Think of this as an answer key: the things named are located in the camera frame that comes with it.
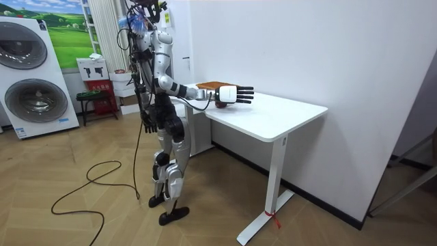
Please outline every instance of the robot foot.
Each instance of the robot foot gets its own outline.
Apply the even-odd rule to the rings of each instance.
[[[190,213],[190,209],[188,207],[181,207],[181,208],[174,208],[173,211],[171,211],[171,214],[163,213],[159,217],[159,225],[165,226],[168,223],[182,219],[183,217],[187,216]]]
[[[152,196],[149,199],[149,208],[154,208],[159,204],[162,204],[164,202],[164,193],[161,193],[158,198],[156,198],[155,196]]]

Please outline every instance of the red box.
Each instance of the red box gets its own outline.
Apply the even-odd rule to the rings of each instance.
[[[104,90],[111,94],[111,104],[114,111],[117,111],[117,103],[115,101],[114,89],[110,80],[86,81],[89,90]],[[101,115],[111,112],[108,102],[105,100],[94,101],[94,113]]]

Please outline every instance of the robot leg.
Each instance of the robot leg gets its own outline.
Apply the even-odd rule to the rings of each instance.
[[[159,217],[159,224],[165,226],[168,223],[181,219],[189,214],[188,207],[176,208],[178,198],[180,197],[182,187],[184,185],[184,172],[190,159],[191,151],[191,136],[188,129],[188,122],[184,118],[178,118],[178,121],[183,128],[183,132],[175,133],[173,135],[173,152],[175,154],[176,163],[168,166],[165,171],[167,181],[165,183],[164,199],[166,201],[165,210]]]
[[[153,177],[155,183],[154,196],[149,199],[149,207],[154,208],[163,203],[163,187],[167,179],[165,170],[169,166],[170,152],[171,152],[171,135],[169,135],[164,128],[158,129],[158,140],[162,150],[154,155]]]

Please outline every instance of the washing machine door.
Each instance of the washing machine door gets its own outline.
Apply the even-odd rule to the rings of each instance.
[[[36,123],[59,119],[68,106],[61,88],[42,79],[25,79],[13,84],[5,94],[5,102],[16,117]]]
[[[47,48],[34,31],[22,25],[0,22],[0,64],[26,70],[45,62]]]

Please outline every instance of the humanoid robot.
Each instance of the humanoid robot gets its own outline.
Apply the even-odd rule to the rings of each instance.
[[[128,10],[125,26],[128,30],[132,80],[145,131],[157,132],[162,148],[154,155],[152,179],[155,189],[149,207],[166,202],[166,212],[159,217],[159,224],[164,226],[185,217],[190,211],[188,207],[176,208],[176,204],[190,158],[191,135],[186,119],[176,115],[170,96],[186,100],[251,103],[248,99],[253,97],[247,94],[253,94],[253,87],[222,86],[215,90],[200,90],[176,83],[166,74],[171,62],[173,38],[154,25],[159,22],[161,9],[167,9],[166,3],[158,3],[158,0],[131,1],[134,5]],[[150,16],[146,17],[144,9]],[[147,23],[145,27],[138,28],[144,23]],[[171,151],[174,162],[170,161]]]

